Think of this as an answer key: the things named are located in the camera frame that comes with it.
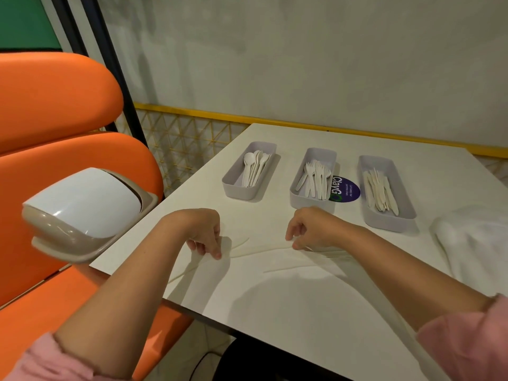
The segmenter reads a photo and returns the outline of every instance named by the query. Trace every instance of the gray cutlery tray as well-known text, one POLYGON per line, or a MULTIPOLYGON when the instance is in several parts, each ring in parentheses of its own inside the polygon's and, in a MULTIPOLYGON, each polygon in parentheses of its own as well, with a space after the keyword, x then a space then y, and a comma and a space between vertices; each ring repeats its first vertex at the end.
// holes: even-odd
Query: gray cutlery tray
POLYGON ((298 171, 296 172, 295 179, 293 180, 293 183, 289 187, 289 203, 291 204, 291 207, 299 209, 302 207, 311 207, 311 206, 317 206, 321 209, 333 212, 334 203, 330 202, 328 199, 330 198, 330 191, 332 189, 332 178, 333 178, 333 172, 335 169, 335 161, 337 160, 337 153, 332 150, 326 150, 324 148, 308 148, 307 152, 305 153, 305 156, 303 157, 302 163, 300 164, 300 167, 298 168, 298 171), (305 183, 302 185, 300 190, 296 191, 296 186, 298 185, 298 182, 300 181, 300 178, 304 174, 303 167, 306 163, 309 163, 313 160, 319 160, 319 162, 327 166, 327 168, 332 172, 330 177, 327 179, 327 193, 326 193, 326 199, 325 200, 319 200, 317 198, 307 198, 305 196, 305 183))
POLYGON ((254 199, 259 190, 259 187, 263 183, 270 166, 272 165, 273 160, 275 160, 275 152, 277 150, 277 145, 274 143, 267 142, 252 142, 245 149, 245 151, 240 155, 240 157, 236 160, 236 162, 231 166, 228 172, 225 173, 223 177, 223 187, 226 196, 235 199, 242 199, 244 201, 250 201, 254 199), (257 183, 252 187, 242 187, 242 179, 243 179, 243 171, 245 165, 243 163, 243 157, 248 152, 254 152, 256 150, 261 150, 265 154, 271 154, 270 159, 266 162, 263 171, 259 175, 259 179, 257 183))
POLYGON ((400 175, 395 167, 393 160, 380 156, 361 155, 358 160, 358 181, 360 183, 362 213, 365 223, 376 229, 394 231, 403 233, 416 218, 416 211, 413 207, 410 197, 400 179, 400 175), (388 177, 390 189, 397 201, 399 216, 392 211, 378 211, 375 207, 369 207, 365 195, 365 186, 363 183, 363 172, 376 169, 388 177))

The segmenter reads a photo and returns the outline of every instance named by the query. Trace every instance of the pink sleeve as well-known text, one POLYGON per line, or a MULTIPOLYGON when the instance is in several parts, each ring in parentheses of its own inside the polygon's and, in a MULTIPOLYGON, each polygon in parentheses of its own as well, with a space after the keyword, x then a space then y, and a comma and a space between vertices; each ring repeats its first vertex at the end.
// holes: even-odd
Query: pink sleeve
POLYGON ((508 298, 486 313, 444 315, 426 323, 418 341, 454 381, 508 379, 508 298))
POLYGON ((44 334, 23 354, 3 381, 112 381, 63 353, 51 333, 44 334))

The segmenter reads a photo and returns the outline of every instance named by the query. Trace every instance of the gray wall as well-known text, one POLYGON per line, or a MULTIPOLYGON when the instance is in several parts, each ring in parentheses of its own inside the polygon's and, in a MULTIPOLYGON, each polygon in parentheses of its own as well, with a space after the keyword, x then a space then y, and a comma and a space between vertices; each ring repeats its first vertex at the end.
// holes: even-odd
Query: gray wall
POLYGON ((508 146, 508 0, 99 2, 135 101, 508 146))

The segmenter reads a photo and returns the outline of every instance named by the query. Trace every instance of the tabletop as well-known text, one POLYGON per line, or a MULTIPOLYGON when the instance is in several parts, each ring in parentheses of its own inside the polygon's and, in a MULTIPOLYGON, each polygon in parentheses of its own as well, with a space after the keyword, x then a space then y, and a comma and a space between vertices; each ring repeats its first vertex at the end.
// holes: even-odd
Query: tabletop
MULTIPOLYGON (((445 256, 429 232, 435 218, 470 204, 508 209, 508 190, 465 149, 253 124, 91 266, 112 274, 161 217, 183 208, 219 211, 221 233, 233 244, 248 237, 247 248, 280 245, 295 211, 289 186, 309 147, 336 151, 335 175, 357 184, 360 155, 393 160, 416 209, 416 224, 403 234, 372 230, 446 273, 445 256), (253 200, 226 197, 222 177, 256 140, 276 143, 276 160, 253 200)), ((365 225, 360 205, 360 199, 335 203, 334 213, 365 225)), ((355 381, 425 380, 409 349, 411 332, 355 262, 265 272, 301 262, 302 255, 286 249, 235 258, 225 254, 220 261, 204 257, 196 270, 168 284, 164 298, 355 381)), ((193 259, 184 246, 171 278, 193 259)))

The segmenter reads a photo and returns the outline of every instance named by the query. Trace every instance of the human arm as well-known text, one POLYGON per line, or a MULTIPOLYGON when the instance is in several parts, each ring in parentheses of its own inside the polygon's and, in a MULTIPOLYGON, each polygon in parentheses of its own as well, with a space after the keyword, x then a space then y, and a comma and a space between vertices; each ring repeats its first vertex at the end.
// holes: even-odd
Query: human arm
POLYGON ((316 207, 295 212, 286 239, 294 236, 298 238, 293 247, 298 250, 313 246, 346 250, 415 331, 439 316, 486 311, 494 302, 372 231, 316 207))
POLYGON ((220 258, 219 214, 181 210, 164 216, 129 258, 54 334, 63 352, 96 374, 129 379, 182 245, 220 258))

